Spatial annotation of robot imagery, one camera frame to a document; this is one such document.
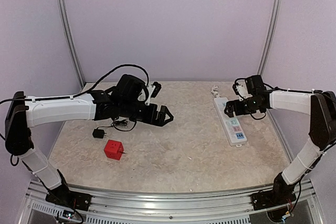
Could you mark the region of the white multicolour power strip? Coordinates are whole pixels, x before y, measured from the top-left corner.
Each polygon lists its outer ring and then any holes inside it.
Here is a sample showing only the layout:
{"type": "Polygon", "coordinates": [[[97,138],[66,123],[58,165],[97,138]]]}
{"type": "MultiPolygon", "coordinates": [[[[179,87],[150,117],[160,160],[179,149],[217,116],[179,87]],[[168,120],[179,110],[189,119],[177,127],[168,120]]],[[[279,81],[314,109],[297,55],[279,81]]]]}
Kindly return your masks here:
{"type": "Polygon", "coordinates": [[[230,118],[224,113],[226,102],[228,102],[226,97],[216,97],[213,99],[215,110],[230,146],[242,147],[247,143],[247,137],[238,118],[230,118]]]}

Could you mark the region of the red cube socket adapter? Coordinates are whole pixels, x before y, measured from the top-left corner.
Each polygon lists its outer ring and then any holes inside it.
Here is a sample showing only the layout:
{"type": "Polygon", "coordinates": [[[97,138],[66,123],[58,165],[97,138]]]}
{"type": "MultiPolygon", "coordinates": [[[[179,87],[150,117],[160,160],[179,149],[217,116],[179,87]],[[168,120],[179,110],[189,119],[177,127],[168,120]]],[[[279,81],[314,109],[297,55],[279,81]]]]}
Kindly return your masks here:
{"type": "Polygon", "coordinates": [[[115,159],[118,161],[124,154],[122,142],[115,140],[108,140],[103,150],[107,158],[115,159]]]}

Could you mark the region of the black power adapter with cable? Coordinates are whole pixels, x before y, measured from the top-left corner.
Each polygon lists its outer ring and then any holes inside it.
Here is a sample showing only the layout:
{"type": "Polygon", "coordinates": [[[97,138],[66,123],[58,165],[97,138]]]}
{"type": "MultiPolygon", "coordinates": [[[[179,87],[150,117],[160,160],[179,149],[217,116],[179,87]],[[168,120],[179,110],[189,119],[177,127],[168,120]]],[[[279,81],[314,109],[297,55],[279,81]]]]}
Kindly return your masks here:
{"type": "Polygon", "coordinates": [[[108,128],[114,128],[115,130],[119,132],[130,132],[132,131],[137,124],[137,121],[130,121],[129,119],[123,119],[123,120],[114,120],[109,126],[99,126],[95,128],[92,132],[92,136],[94,138],[104,138],[106,135],[106,132],[104,129],[108,128]]]}

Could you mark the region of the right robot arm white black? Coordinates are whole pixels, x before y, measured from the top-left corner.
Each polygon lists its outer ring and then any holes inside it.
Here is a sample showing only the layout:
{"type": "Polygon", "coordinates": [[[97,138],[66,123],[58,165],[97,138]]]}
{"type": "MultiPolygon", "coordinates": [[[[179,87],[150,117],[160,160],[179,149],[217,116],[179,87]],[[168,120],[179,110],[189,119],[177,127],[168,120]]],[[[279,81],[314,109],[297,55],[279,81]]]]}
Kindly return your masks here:
{"type": "Polygon", "coordinates": [[[296,155],[273,182],[269,201],[281,204],[293,192],[293,188],[314,170],[323,155],[335,146],[335,94],[317,89],[295,90],[272,87],[260,75],[237,78],[233,90],[236,100],[226,103],[224,113],[234,116],[270,112],[272,115],[289,116],[283,120],[293,136],[302,138],[296,155]]]}

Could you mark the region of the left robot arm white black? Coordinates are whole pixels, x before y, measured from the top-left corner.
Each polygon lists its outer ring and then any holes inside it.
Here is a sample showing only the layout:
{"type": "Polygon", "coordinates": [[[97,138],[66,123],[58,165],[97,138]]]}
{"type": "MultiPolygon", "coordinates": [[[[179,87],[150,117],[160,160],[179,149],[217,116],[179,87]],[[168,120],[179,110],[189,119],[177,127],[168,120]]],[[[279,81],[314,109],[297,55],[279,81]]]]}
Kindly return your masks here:
{"type": "Polygon", "coordinates": [[[40,179],[50,194],[66,206],[73,193],[60,171],[33,144],[31,128],[43,124],[73,120],[107,120],[127,118],[154,126],[165,126],[174,117],[166,106],[150,102],[161,89],[158,82],[146,84],[130,74],[106,90],[89,89],[65,97],[27,97],[16,92],[10,100],[5,119],[5,148],[18,157],[30,172],[40,179]]]}

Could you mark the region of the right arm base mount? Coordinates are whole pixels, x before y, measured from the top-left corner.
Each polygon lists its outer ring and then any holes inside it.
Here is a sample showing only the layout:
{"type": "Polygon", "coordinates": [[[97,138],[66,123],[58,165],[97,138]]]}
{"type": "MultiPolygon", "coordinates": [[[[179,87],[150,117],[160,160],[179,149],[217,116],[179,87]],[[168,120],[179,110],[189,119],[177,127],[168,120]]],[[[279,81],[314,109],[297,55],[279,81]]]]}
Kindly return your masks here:
{"type": "Polygon", "coordinates": [[[260,190],[257,193],[251,194],[250,198],[254,210],[262,210],[284,205],[290,202],[294,202],[297,199],[295,193],[274,196],[273,190],[260,190]]]}

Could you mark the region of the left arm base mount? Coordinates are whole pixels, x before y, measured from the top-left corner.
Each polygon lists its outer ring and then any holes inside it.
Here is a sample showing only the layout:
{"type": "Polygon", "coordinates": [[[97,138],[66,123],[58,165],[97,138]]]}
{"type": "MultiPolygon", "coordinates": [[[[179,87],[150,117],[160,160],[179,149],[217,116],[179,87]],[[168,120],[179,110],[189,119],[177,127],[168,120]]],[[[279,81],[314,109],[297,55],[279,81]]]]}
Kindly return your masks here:
{"type": "Polygon", "coordinates": [[[92,196],[90,194],[71,191],[68,188],[56,188],[48,192],[45,200],[75,210],[88,211],[92,196]]]}

